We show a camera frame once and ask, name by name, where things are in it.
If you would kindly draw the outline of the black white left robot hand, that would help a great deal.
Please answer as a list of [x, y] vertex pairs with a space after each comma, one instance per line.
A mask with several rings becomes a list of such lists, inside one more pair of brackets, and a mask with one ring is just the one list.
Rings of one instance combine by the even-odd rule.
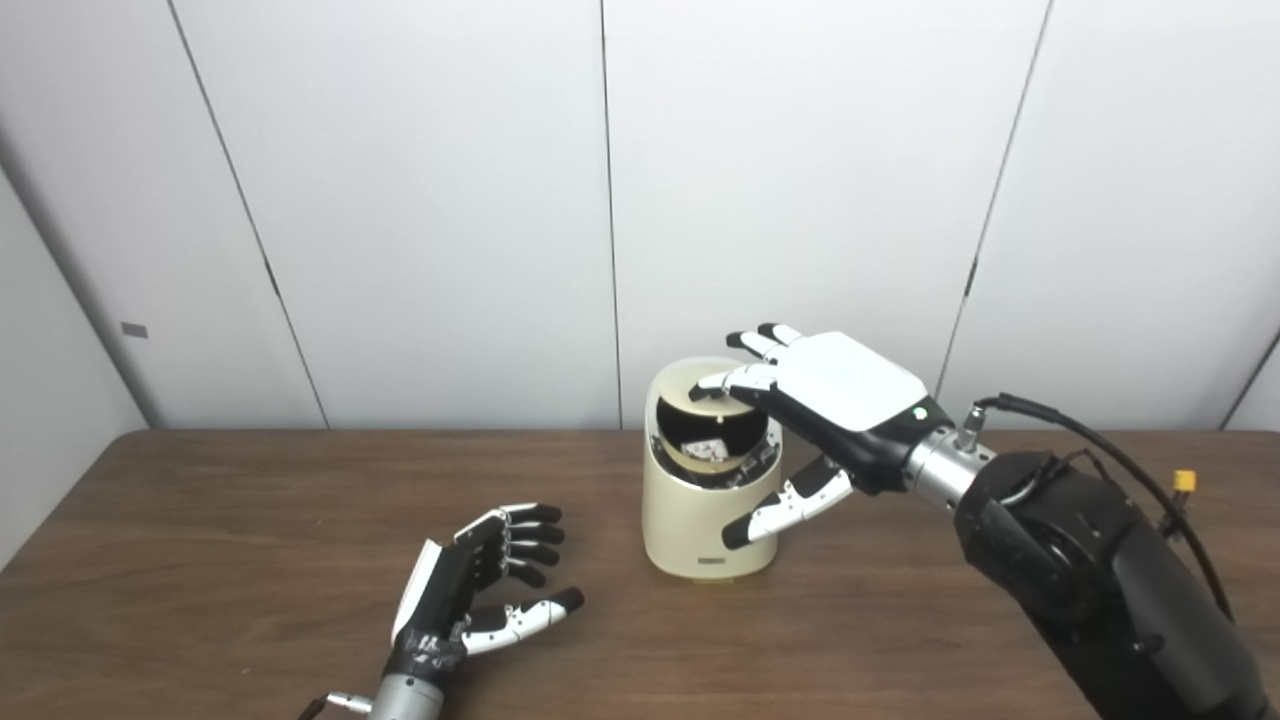
[[521, 602], [476, 603], [504, 579], [543, 588], [543, 568], [561, 560], [561, 519], [550, 505], [503, 505], [458, 529], [448, 544], [428, 539], [396, 611], [383, 676], [445, 688], [467, 657], [526, 641], [581, 609], [585, 594], [577, 587]]

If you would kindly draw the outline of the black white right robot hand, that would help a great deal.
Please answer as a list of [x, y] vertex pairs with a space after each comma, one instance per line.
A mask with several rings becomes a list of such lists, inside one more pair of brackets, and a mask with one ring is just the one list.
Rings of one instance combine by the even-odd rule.
[[854, 493], [906, 493], [913, 451], [954, 427], [920, 378], [845, 333], [805, 336], [765, 323], [726, 343], [754, 363], [701, 378], [690, 400], [737, 400], [820, 454], [722, 529], [727, 550], [777, 536]]

